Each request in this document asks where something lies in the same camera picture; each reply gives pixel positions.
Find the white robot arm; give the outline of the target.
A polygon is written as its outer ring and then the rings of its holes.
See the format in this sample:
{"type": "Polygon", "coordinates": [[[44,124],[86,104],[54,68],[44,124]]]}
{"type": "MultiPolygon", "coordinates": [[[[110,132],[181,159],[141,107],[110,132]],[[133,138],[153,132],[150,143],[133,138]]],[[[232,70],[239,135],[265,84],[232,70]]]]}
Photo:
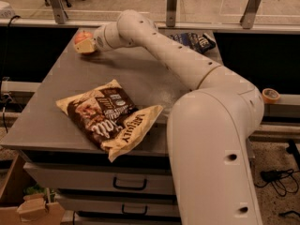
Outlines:
{"type": "Polygon", "coordinates": [[[167,144],[182,225],[263,225],[246,143],[264,113],[258,88],[162,35],[134,10],[76,43],[78,53],[143,47],[187,88],[172,106],[167,144]]]}

